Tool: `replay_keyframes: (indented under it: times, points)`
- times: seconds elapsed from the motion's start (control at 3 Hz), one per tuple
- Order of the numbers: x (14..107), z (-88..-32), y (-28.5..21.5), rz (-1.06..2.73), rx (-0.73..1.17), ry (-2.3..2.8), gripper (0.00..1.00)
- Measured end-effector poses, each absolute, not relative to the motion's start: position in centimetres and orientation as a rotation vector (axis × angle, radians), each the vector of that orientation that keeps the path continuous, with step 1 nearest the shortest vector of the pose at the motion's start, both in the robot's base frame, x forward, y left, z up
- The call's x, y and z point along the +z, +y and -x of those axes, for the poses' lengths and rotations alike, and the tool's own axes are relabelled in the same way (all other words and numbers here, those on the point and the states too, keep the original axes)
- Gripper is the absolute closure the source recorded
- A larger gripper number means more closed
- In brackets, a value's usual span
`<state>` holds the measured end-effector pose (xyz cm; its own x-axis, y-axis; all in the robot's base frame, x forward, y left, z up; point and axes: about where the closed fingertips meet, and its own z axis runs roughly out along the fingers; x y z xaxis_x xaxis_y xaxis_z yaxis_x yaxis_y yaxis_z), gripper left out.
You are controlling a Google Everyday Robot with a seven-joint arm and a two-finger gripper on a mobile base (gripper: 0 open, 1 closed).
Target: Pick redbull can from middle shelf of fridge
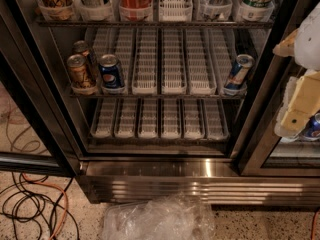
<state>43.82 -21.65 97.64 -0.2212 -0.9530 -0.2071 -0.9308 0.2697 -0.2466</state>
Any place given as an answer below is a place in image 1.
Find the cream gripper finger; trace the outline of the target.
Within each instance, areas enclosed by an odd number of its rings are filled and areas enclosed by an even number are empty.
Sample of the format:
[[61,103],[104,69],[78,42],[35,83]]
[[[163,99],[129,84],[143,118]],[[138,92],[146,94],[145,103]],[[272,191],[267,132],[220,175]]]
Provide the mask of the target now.
[[280,57],[293,57],[294,56],[294,43],[298,30],[292,31],[284,40],[273,48],[273,53]]
[[307,71],[291,81],[280,125],[286,131],[299,133],[319,110],[320,71]]

